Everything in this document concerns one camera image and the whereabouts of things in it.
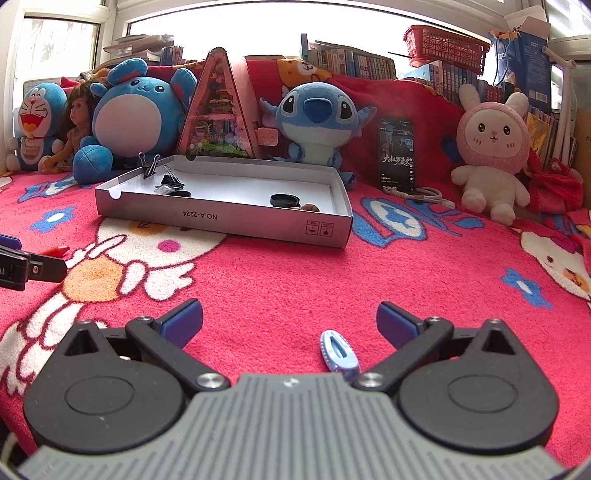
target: bright window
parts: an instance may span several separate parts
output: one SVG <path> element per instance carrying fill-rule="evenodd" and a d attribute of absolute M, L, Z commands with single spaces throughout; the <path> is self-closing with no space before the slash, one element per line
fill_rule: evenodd
<path fill-rule="evenodd" d="M 28 80 L 75 77 L 93 68 L 98 33 L 95 24 L 25 18 L 17 44 L 13 105 L 22 102 Z"/>
<path fill-rule="evenodd" d="M 220 30 L 220 22 L 231 28 Z M 300 55 L 300 34 L 394 58 L 398 76 L 412 67 L 402 39 L 407 28 L 422 20 L 369 8 L 311 2 L 260 2 L 201 7 L 152 17 L 131 24 L 130 34 L 174 34 L 186 60 L 203 60 L 214 47 L 232 54 Z"/>
<path fill-rule="evenodd" d="M 550 38 L 591 34 L 591 12 L 581 0 L 547 0 Z"/>

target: blue round plush toy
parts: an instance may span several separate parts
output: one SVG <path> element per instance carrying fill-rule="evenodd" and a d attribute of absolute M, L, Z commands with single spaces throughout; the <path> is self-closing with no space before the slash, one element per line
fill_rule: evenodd
<path fill-rule="evenodd" d="M 100 101 L 92 118 L 94 137 L 83 138 L 74 156 L 72 173 L 78 183 L 99 183 L 120 174 L 112 170 L 113 159 L 135 167 L 140 153 L 150 163 L 174 149 L 197 79 L 188 69 L 178 69 L 170 83 L 147 73 L 145 61 L 129 59 L 107 75 L 111 88 L 90 86 Z"/>
<path fill-rule="evenodd" d="M 40 83 L 27 92 L 18 110 L 22 137 L 8 141 L 8 148 L 17 152 L 7 155 L 8 170 L 36 171 L 43 157 L 64 148 L 58 134 L 66 100 L 64 89 L 56 83 Z"/>

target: doll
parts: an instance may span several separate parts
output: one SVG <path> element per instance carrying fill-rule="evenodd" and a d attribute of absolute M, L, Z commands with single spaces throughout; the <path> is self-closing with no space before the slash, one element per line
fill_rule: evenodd
<path fill-rule="evenodd" d="M 39 171 L 45 174 L 71 171 L 74 155 L 80 150 L 80 140 L 92 136 L 92 115 L 98 98 L 91 94 L 90 85 L 97 79 L 87 80 L 72 89 L 66 110 L 60 122 L 60 132 L 66 144 L 60 152 L 46 156 L 39 162 Z"/>

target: gray gripper base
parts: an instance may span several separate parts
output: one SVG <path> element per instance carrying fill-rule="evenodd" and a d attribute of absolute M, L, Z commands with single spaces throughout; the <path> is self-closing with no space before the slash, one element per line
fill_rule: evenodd
<path fill-rule="evenodd" d="M 29 480 L 547 480 L 562 471 L 541 447 L 504 457 L 445 449 L 411 430 L 387 395 L 339 374 L 245 374 L 196 395 L 142 447 L 105 456 L 42 447 L 20 468 Z"/>

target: black binder clip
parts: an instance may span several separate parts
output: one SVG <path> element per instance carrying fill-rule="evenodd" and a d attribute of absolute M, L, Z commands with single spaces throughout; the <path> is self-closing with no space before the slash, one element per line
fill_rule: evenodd
<path fill-rule="evenodd" d="M 146 162 L 146 157 L 142 152 L 138 154 L 138 158 L 142 168 L 144 169 L 144 180 L 156 173 L 156 163 L 158 160 L 160 160 L 160 155 L 155 155 L 154 160 L 152 160 L 152 163 L 150 164 Z"/>
<path fill-rule="evenodd" d="M 166 170 L 166 175 L 162 178 L 162 185 L 169 185 L 171 188 L 175 190 L 182 190 L 184 188 L 184 183 L 182 183 L 178 177 L 173 173 L 168 165 L 164 166 Z"/>

